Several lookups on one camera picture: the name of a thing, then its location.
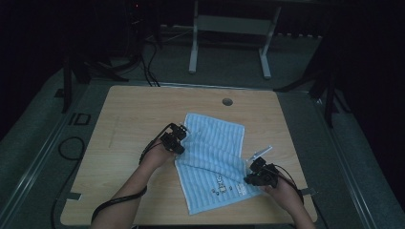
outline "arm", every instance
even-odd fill
[[[136,171],[112,198],[121,198],[137,194],[146,186],[149,178],[173,153],[164,149],[162,144],[153,147]],[[140,198],[114,204],[99,212],[91,228],[131,228],[137,214]]]
[[[315,228],[298,194],[285,180],[279,178],[277,188],[275,189],[270,186],[263,186],[262,190],[270,194],[280,207],[291,215],[297,229]]]

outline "dark background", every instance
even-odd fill
[[[337,0],[282,2],[276,32],[324,36],[312,67],[339,69],[337,86],[404,208],[404,5],[383,0],[351,1],[349,6]],[[1,1],[0,138],[60,70],[66,53],[80,49],[94,59],[125,54],[128,6],[130,2],[113,0]],[[162,24],[192,25],[192,1],[159,1],[159,6]],[[245,7],[241,11],[254,13]]]

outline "gray carpet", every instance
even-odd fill
[[[319,40],[311,38],[275,37],[268,55],[272,78],[265,80],[254,46],[234,46],[226,42],[213,44],[206,40],[202,41],[199,49],[197,72],[189,74],[190,40],[189,36],[184,36],[182,40],[170,40],[164,44],[163,50],[157,52],[152,62],[151,71],[159,82],[169,86],[176,83],[271,90],[298,79],[318,44]],[[153,48],[146,47],[145,59],[149,60],[152,53]],[[130,82],[119,84],[146,84],[141,67],[122,73],[122,76],[129,78]],[[66,227],[60,224],[58,218],[73,178],[66,187],[63,185],[75,167],[75,161],[64,159],[58,153],[57,146],[70,136],[83,138],[87,145],[104,98],[115,84],[117,82],[101,75],[95,76],[88,86],[74,84],[75,103],[67,114],[61,114],[62,99],[53,97],[56,90],[62,87],[62,74],[58,73],[50,78],[30,108],[3,139],[0,144],[2,211],[24,172],[35,157],[46,150],[43,147],[47,140],[45,146],[49,148],[44,166],[38,171],[30,192],[22,197],[21,206],[14,208],[15,214],[11,215],[9,228],[52,228],[53,204],[60,190],[62,193],[54,208],[55,225],[56,228]],[[334,129],[327,128],[320,115],[323,106],[303,93],[310,85],[306,84],[291,93],[279,94],[279,97],[309,187],[317,192],[313,199],[329,228],[400,228],[405,224],[404,214],[384,182],[355,119],[350,114],[340,112],[333,115]],[[70,123],[72,116],[77,114],[90,115],[89,124]],[[49,141],[52,133],[55,136]],[[71,157],[79,156],[80,150],[76,140],[70,140],[62,147],[62,152]],[[338,163],[341,154],[347,160],[343,168]],[[351,170],[351,177],[361,190],[373,216],[372,225],[365,225],[361,214],[358,214],[358,204],[353,201],[356,198],[355,195],[353,197],[351,180],[348,182],[345,168]],[[327,228],[321,218],[316,226]],[[291,227],[256,225],[256,228]]]

